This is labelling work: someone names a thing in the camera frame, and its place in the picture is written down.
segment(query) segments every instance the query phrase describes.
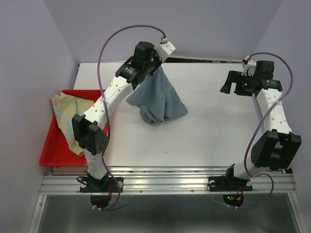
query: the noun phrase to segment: white connector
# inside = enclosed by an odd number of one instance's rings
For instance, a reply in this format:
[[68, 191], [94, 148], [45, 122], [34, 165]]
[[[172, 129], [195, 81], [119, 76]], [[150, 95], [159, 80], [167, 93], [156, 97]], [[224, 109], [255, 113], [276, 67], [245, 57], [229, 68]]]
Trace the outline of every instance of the white connector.
[[161, 39], [161, 44], [166, 44], [168, 41], [169, 41], [169, 40], [168, 40], [167, 37], [163, 37], [163, 38]]
[[253, 76], [256, 69], [256, 62], [253, 60], [249, 60], [247, 64], [242, 63], [243, 65], [243, 71], [242, 75], [245, 76]]
[[248, 60], [250, 60], [250, 57], [249, 57], [249, 55], [247, 55], [245, 58], [244, 58], [244, 60], [245, 61], [248, 61]]
[[160, 44], [156, 48], [156, 52], [159, 54], [162, 62], [164, 62], [175, 50], [175, 46], [170, 41]]

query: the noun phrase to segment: black mounting bracket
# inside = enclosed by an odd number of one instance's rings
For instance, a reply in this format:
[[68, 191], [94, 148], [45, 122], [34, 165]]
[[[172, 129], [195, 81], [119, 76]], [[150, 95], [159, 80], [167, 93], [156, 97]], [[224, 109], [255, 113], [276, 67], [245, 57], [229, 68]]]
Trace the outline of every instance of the black mounting bracket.
[[[117, 181], [124, 181], [123, 177], [116, 177]], [[101, 180], [93, 178], [90, 174], [81, 177], [81, 182], [85, 183], [84, 187], [80, 187], [80, 193], [108, 193], [109, 185], [111, 185], [111, 192], [117, 193], [118, 187], [111, 177], [106, 174]]]
[[301, 136], [293, 133], [266, 131], [253, 145], [252, 163], [255, 167], [269, 167], [271, 170], [287, 169], [301, 142]]
[[227, 169], [223, 176], [210, 176], [207, 189], [211, 192], [237, 192], [243, 187], [244, 191], [252, 191], [250, 180], [234, 177], [233, 166], [234, 164]]

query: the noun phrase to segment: red plastic tray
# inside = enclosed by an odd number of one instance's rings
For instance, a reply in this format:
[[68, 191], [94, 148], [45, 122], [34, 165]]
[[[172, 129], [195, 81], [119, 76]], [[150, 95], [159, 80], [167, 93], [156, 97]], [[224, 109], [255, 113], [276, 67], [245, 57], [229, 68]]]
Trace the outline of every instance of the red plastic tray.
[[[99, 90], [63, 90], [63, 93], [86, 100], [96, 101], [101, 95]], [[84, 156], [79, 157], [69, 150], [68, 143], [58, 128], [56, 117], [53, 116], [51, 126], [42, 151], [42, 166], [86, 166]]]

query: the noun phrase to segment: metal frame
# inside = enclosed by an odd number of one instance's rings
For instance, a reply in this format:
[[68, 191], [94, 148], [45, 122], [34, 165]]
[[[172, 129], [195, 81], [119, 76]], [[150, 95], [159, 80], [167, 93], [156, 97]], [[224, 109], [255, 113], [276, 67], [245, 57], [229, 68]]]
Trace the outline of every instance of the metal frame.
[[47, 200], [46, 195], [39, 195], [37, 203], [35, 205], [35, 211], [30, 224], [29, 233], [37, 233], [40, 227], [40, 222], [42, 219], [45, 202]]
[[[86, 167], [53, 168], [43, 177], [29, 233], [39, 230], [47, 195], [90, 195], [80, 193], [76, 178], [86, 175]], [[212, 195], [225, 192], [207, 190], [209, 176], [225, 174], [227, 167], [111, 167], [116, 177], [124, 178], [122, 195]], [[275, 181], [274, 193], [287, 193], [298, 231], [308, 232], [303, 219], [293, 174], [285, 171], [269, 172]], [[252, 180], [254, 190], [249, 193], [269, 193], [271, 181], [266, 177]]]

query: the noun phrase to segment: colorful cloth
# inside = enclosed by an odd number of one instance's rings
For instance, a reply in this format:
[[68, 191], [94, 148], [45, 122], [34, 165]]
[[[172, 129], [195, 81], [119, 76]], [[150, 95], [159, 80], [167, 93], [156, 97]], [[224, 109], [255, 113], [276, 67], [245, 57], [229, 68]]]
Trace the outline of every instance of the colorful cloth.
[[75, 96], [60, 93], [51, 96], [51, 103], [54, 114], [56, 116], [57, 124], [65, 136], [69, 149], [77, 154], [83, 156], [83, 149], [79, 147], [78, 142], [74, 139], [71, 119], [75, 114], [82, 115], [89, 109], [94, 102], [91, 100], [81, 99]]

